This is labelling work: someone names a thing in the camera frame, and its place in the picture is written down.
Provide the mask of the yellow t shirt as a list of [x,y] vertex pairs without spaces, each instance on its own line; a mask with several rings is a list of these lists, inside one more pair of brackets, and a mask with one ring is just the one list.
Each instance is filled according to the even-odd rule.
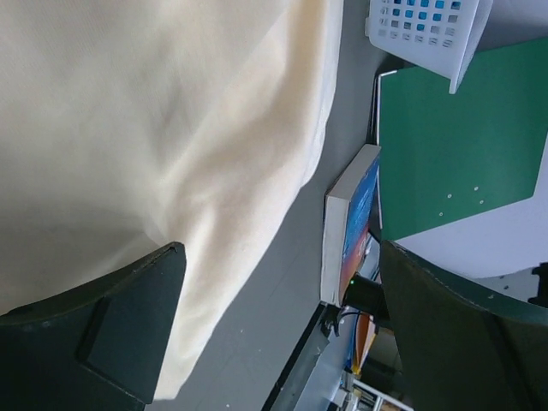
[[172,241],[172,400],[322,153],[340,1],[4,1],[1,308]]

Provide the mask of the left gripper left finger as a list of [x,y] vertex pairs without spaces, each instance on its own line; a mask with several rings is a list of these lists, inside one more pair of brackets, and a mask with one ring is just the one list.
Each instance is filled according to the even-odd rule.
[[1,317],[3,410],[142,410],[151,404],[187,259],[170,244]]

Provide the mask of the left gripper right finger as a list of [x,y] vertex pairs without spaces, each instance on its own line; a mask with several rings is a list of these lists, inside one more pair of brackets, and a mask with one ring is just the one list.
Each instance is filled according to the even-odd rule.
[[545,410],[547,310],[446,271],[393,241],[382,286],[417,410]]

